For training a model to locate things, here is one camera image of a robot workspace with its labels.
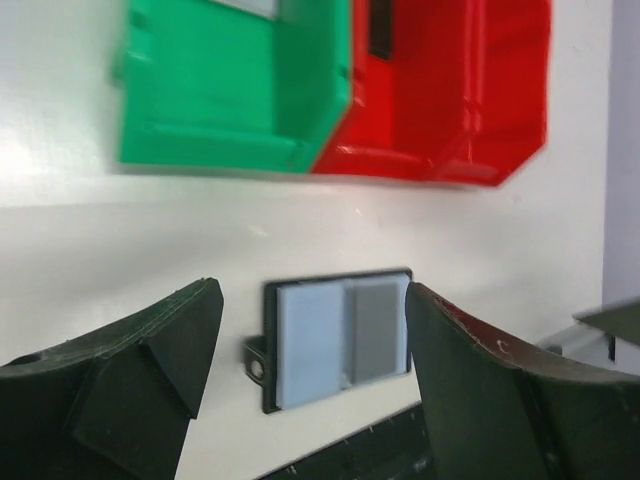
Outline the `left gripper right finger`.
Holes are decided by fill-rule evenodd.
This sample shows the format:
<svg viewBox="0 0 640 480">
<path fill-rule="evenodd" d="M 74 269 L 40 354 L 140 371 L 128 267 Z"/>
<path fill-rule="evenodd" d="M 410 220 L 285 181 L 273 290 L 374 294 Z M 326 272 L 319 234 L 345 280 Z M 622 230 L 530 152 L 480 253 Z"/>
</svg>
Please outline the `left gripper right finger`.
<svg viewBox="0 0 640 480">
<path fill-rule="evenodd" d="M 635 479 L 639 379 L 532 345 L 426 286 L 408 340 L 441 479 Z"/>
</svg>

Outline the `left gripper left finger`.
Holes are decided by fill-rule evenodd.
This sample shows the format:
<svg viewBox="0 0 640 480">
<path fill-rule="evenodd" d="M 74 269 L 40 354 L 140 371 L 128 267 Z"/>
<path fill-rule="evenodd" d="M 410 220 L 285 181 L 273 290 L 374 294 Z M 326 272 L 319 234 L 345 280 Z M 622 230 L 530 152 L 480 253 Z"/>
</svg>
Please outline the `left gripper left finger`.
<svg viewBox="0 0 640 480">
<path fill-rule="evenodd" d="M 1 368 L 5 479 L 171 479 L 202 403 L 224 298 L 197 280 Z"/>
</svg>

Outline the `black leather card holder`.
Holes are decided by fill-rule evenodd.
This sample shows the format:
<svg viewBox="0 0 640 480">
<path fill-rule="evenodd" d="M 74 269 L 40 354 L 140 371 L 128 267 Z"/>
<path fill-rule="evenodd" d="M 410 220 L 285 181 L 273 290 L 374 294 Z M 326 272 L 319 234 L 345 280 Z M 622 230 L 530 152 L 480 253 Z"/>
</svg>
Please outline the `black leather card holder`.
<svg viewBox="0 0 640 480">
<path fill-rule="evenodd" d="M 262 332 L 243 344 L 247 377 L 261 389 L 261 410 L 292 410 L 375 382 L 353 385 L 353 289 L 367 280 L 406 276 L 396 268 L 271 280 L 262 290 Z"/>
</svg>

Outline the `red plastic bin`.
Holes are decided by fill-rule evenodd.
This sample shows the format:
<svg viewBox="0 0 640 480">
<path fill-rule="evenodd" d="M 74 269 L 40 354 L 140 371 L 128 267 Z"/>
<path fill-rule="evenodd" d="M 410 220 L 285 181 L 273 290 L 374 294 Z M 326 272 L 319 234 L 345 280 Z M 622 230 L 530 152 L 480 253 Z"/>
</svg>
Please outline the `red plastic bin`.
<svg viewBox="0 0 640 480">
<path fill-rule="evenodd" d="M 496 186 L 546 142 L 548 1 L 435 1 L 429 176 Z"/>
<path fill-rule="evenodd" d="M 428 153 L 430 55 L 427 42 L 435 1 L 392 1 L 392 55 L 368 51 L 369 1 L 356 1 L 353 24 L 353 99 L 313 171 L 431 181 Z"/>
</svg>

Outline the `green plastic bin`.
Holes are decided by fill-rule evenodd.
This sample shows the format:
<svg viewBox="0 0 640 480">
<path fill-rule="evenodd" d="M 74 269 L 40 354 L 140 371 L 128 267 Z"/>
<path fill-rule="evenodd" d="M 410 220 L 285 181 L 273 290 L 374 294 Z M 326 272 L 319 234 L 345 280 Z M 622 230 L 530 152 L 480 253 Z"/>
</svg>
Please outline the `green plastic bin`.
<svg viewBox="0 0 640 480">
<path fill-rule="evenodd" d="M 352 5 L 128 1 L 113 75 L 126 164 L 308 173 L 352 100 Z"/>
</svg>

